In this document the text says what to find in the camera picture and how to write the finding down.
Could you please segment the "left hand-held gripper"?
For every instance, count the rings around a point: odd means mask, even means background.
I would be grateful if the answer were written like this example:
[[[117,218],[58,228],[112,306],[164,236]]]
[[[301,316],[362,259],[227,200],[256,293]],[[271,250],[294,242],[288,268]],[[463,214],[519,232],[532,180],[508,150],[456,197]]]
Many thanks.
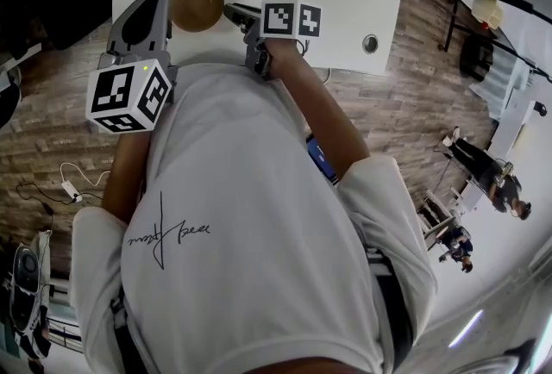
[[[86,95],[86,119],[105,133],[150,132],[173,102],[179,68],[163,52],[172,36],[171,1],[134,0],[113,23],[109,53],[90,74]],[[136,55],[150,53],[160,56]]]

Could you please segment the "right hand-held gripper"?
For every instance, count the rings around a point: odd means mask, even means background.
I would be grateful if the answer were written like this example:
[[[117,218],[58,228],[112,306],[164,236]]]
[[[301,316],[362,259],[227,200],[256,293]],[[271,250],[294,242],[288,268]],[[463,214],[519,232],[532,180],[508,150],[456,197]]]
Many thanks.
[[[322,9],[299,0],[263,1],[260,9],[226,3],[223,14],[236,26],[243,26],[245,66],[261,78],[271,78],[273,58],[266,47],[267,39],[292,41],[305,56],[311,40],[321,34]]]

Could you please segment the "brown bowl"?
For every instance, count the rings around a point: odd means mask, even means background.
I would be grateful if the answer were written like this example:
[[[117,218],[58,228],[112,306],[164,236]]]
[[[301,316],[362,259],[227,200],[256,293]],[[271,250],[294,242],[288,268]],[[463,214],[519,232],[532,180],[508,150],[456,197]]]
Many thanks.
[[[172,0],[172,21],[186,32],[203,32],[219,21],[223,8],[224,0]]]

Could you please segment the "person's left forearm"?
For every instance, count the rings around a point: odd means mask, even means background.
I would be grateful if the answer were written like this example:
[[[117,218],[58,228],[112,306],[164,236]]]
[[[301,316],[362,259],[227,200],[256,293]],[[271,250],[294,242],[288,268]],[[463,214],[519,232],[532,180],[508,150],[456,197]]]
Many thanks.
[[[121,134],[103,192],[101,207],[127,224],[135,212],[145,176],[150,132]]]

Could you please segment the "person's right forearm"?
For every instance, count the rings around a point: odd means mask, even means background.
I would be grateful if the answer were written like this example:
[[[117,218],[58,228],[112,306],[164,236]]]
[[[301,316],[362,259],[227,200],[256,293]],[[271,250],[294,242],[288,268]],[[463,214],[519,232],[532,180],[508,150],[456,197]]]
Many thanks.
[[[281,82],[303,114],[338,178],[356,162],[370,156],[361,133],[304,60],[281,75]]]

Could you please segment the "person's right hand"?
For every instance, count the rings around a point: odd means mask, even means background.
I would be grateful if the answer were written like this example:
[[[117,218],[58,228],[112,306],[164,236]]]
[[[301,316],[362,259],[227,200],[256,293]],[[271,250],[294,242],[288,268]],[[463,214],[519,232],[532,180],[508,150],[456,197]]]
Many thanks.
[[[295,40],[270,38],[265,40],[265,46],[271,56],[269,71],[273,78],[281,78],[282,74],[298,68],[304,61]]]

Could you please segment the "black screen device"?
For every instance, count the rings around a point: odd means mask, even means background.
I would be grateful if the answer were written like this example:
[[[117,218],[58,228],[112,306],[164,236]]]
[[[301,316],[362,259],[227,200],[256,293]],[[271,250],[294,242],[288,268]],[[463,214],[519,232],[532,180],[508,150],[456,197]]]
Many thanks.
[[[310,158],[313,160],[314,164],[317,166],[318,170],[332,185],[336,186],[339,182],[339,178],[337,177],[334,168],[326,159],[323,150],[320,147],[317,139],[314,137],[313,133],[310,133],[307,136],[305,143],[307,147],[307,152],[310,155]]]

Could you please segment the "person's white shirt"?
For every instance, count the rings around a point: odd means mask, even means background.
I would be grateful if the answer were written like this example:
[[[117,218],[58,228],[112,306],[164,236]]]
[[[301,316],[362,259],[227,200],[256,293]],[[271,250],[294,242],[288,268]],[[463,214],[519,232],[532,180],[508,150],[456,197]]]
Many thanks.
[[[396,161],[357,161],[332,185],[281,83],[236,65],[183,67],[131,220],[95,207],[74,217],[85,358],[97,374],[124,373],[111,307],[122,297],[152,374],[243,374],[301,358],[392,374],[391,307],[370,247],[390,260],[420,335],[436,279]]]

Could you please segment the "black floor bin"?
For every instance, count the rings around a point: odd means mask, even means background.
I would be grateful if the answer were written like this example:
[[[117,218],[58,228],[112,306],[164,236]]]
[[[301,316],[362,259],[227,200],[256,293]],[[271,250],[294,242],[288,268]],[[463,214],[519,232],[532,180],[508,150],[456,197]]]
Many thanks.
[[[460,73],[464,78],[482,82],[493,63],[493,45],[475,35],[469,35],[461,48]]]

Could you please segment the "beige container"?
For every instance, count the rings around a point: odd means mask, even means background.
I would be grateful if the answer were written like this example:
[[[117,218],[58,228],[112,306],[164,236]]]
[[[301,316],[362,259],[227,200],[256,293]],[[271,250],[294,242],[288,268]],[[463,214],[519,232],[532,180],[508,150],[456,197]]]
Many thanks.
[[[473,0],[471,12],[478,22],[490,29],[497,29],[504,19],[504,10],[497,0]]]

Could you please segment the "black grey device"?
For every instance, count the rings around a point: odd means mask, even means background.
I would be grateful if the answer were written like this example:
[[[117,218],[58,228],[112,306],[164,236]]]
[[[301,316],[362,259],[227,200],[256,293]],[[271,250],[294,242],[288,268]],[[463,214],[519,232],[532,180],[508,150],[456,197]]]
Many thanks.
[[[37,254],[28,246],[20,245],[14,257],[13,285],[24,292],[36,295],[40,284],[40,268]]]

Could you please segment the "white work table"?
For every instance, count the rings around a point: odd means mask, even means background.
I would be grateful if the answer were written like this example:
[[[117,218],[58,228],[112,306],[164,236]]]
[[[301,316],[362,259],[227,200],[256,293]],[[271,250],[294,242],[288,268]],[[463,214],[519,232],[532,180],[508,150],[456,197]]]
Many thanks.
[[[494,158],[506,159],[522,127],[535,113],[535,104],[535,100],[520,99],[508,105],[488,148]]]

